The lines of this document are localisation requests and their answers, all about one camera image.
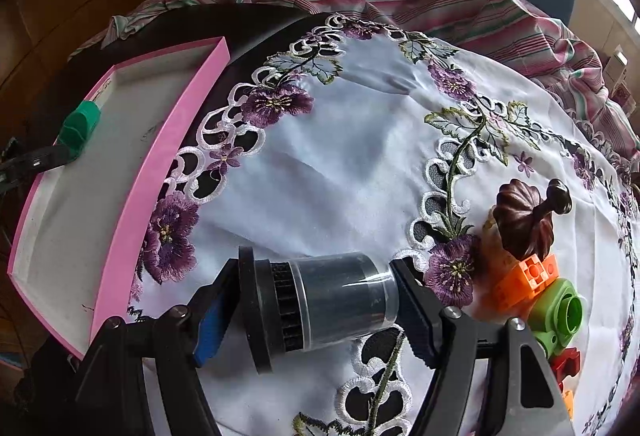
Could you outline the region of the green ribbed plastic piece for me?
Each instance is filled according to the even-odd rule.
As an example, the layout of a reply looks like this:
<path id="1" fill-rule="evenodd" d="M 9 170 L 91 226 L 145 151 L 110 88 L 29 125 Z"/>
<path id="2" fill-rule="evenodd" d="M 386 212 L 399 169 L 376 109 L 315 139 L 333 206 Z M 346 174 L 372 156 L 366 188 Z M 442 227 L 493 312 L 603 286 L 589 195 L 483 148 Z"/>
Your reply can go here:
<path id="1" fill-rule="evenodd" d="M 64 119 L 56 143 L 68 150 L 71 161 L 84 151 L 100 118 L 100 108 L 93 101 L 84 100 Z"/>

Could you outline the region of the black cylindrical canister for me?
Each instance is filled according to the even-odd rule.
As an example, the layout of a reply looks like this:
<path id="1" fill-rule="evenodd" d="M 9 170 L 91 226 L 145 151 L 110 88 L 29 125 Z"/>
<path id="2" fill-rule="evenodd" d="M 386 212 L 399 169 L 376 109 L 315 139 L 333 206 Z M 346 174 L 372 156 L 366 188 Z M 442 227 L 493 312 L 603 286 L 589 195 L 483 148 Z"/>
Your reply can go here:
<path id="1" fill-rule="evenodd" d="M 282 261 L 239 249 L 242 316 L 258 373 L 272 360 L 360 338 L 391 326 L 399 297 L 390 268 L 363 253 Z"/>

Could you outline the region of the white embroidered floral tablecloth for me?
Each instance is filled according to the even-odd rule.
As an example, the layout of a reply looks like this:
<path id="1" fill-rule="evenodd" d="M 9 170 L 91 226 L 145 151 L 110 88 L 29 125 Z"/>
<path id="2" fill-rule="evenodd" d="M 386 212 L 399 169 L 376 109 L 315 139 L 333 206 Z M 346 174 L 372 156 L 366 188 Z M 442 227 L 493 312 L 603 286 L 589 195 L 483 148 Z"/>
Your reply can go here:
<path id="1" fill-rule="evenodd" d="M 639 355 L 639 208 L 631 167 L 557 96 L 423 32 L 304 18 L 237 58 L 172 161 L 127 311 L 156 317 L 212 282 L 239 246 L 259 257 L 410 259 L 447 304 L 487 318 L 503 255 L 501 185 L 531 202 L 552 179 L 573 207 L 551 251 L 584 316 L 579 435 L 614 424 Z"/>

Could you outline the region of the pink striped bedsheet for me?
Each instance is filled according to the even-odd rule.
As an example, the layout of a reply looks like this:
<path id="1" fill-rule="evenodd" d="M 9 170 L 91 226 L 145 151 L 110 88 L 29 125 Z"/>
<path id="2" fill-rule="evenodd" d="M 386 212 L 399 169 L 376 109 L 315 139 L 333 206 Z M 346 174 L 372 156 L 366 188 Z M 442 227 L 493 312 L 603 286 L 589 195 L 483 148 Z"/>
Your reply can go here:
<path id="1" fill-rule="evenodd" d="M 154 18 L 184 6 L 269 3 L 307 13 L 341 12 L 418 30 L 502 63 L 550 92 L 613 165 L 639 169 L 639 138 L 608 96 L 596 50 L 561 20 L 526 0 L 145 0 L 114 15 L 85 45 L 107 46 L 139 32 Z"/>

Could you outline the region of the pink shallow tray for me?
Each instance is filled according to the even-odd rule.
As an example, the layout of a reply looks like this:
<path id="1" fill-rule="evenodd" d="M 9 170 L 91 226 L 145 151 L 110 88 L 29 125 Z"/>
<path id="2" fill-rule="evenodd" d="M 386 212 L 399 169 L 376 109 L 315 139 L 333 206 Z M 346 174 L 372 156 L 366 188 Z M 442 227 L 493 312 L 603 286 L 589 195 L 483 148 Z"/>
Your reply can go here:
<path id="1" fill-rule="evenodd" d="M 180 144 L 230 61 L 208 38 L 113 65 L 87 94 L 101 116 L 78 159 L 35 177 L 8 274 L 74 356 L 125 315 L 146 225 Z"/>

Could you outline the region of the red plastic block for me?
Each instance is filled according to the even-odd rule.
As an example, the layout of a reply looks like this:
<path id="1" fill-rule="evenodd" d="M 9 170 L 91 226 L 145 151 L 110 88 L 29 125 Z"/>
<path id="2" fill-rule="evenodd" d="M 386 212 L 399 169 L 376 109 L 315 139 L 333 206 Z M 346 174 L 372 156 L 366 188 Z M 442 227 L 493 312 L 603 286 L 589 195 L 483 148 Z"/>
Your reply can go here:
<path id="1" fill-rule="evenodd" d="M 576 347 L 565 348 L 559 355 L 552 356 L 549 364 L 559 389 L 563 390 L 565 378 L 574 378 L 579 374 L 582 354 Z"/>

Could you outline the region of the green plastic round housing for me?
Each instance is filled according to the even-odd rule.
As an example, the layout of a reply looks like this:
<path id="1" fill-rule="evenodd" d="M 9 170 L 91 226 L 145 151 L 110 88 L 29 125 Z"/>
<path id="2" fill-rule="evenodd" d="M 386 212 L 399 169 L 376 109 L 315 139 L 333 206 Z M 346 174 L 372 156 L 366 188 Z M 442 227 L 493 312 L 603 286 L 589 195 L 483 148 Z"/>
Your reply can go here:
<path id="1" fill-rule="evenodd" d="M 554 280 L 537 297 L 527 324 L 547 359 L 560 356 L 582 325 L 582 301 L 572 282 Z"/>

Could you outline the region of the orange plastic block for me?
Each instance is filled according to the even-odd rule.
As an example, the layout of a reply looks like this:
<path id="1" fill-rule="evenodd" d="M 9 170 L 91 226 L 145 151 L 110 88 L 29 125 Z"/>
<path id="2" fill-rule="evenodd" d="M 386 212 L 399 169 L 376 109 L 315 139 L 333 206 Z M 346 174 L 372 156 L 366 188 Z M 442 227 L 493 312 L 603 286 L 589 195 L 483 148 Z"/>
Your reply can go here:
<path id="1" fill-rule="evenodd" d="M 559 268 L 554 254 L 544 260 L 534 254 L 519 261 L 491 290 L 497 311 L 504 312 L 522 301 L 533 300 L 557 278 Z"/>

